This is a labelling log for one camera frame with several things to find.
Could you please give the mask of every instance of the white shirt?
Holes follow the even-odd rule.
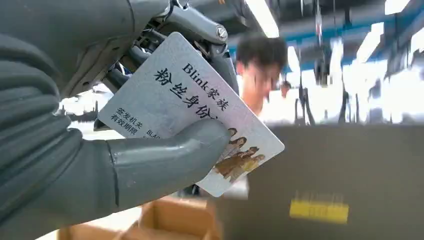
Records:
[[[243,78],[237,75],[239,96],[243,95]],[[295,91],[291,90],[287,98],[283,98],[281,91],[271,91],[268,99],[263,99],[262,111],[257,116],[264,123],[293,124],[295,122]]]
[[[221,154],[221,156],[218,159],[218,162],[221,162],[222,160],[232,157],[234,154],[240,152],[240,148],[236,144],[228,144],[224,150],[224,152]]]

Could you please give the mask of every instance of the machine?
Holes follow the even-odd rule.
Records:
[[[228,143],[213,120],[169,139],[86,141],[55,114],[95,83],[119,89],[128,77],[116,63],[136,69],[174,31],[236,87],[226,29],[190,6],[6,0],[0,16],[0,239],[36,239],[171,194],[201,180]]]
[[[271,130],[286,149],[248,175],[248,199],[216,200],[224,239],[422,238],[422,126]]]

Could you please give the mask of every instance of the person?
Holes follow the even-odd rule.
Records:
[[[257,116],[286,64],[287,45],[282,38],[255,35],[238,44],[235,66],[239,95]]]
[[[244,159],[244,164],[236,166],[229,173],[230,183],[234,183],[242,174],[250,173],[255,168],[259,167],[259,163],[265,159],[265,155],[260,154],[255,157],[249,157]]]
[[[240,152],[241,148],[246,144],[247,138],[239,137],[236,140],[229,141],[228,145],[225,147],[224,151],[222,152],[221,156],[218,159],[218,162],[221,162],[225,158],[232,157],[234,154]]]
[[[228,132],[229,132],[230,137],[232,138],[232,137],[234,137],[237,134],[237,129],[235,129],[234,127],[232,127],[232,128],[229,128],[228,129]]]
[[[214,170],[216,173],[223,175],[224,179],[227,179],[234,168],[242,166],[244,163],[251,159],[251,156],[255,155],[258,151],[259,148],[256,146],[250,147],[247,151],[240,151],[233,156],[217,163]]]
[[[284,81],[281,85],[281,96],[283,99],[287,98],[287,93],[292,88],[292,85],[288,81]]]

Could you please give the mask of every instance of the gray robotic arm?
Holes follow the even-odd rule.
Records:
[[[214,120],[169,139],[86,141],[54,115],[102,79],[167,0],[6,0],[0,7],[0,239],[32,240],[199,181],[229,141]]]
[[[236,92],[239,87],[234,64],[227,46],[228,33],[221,24],[211,21],[188,3],[184,6],[178,0],[172,0],[169,10],[155,17],[145,34],[121,58],[121,62],[131,71],[135,71],[150,55],[139,47],[154,49],[172,32],[182,33],[203,57],[215,68],[228,85]],[[125,79],[113,70],[103,79],[112,91],[119,89]]]

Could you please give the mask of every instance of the man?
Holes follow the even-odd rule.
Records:
[[[292,85],[288,81],[284,81],[281,85],[281,96],[283,99],[287,98],[287,93],[292,88]]]
[[[260,115],[283,67],[287,64],[287,45],[282,38],[257,35],[244,38],[237,47],[236,70],[241,99]]]

